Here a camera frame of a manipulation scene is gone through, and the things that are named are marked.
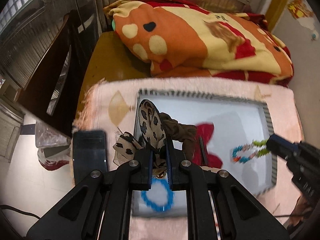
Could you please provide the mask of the person's right hand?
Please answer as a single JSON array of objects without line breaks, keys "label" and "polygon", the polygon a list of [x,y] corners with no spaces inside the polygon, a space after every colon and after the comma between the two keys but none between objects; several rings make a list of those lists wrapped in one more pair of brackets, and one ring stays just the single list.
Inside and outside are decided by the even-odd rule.
[{"label": "person's right hand", "polygon": [[301,195],[296,202],[295,208],[290,214],[287,230],[295,231],[301,226],[312,214],[314,208],[309,204],[306,198]]}]

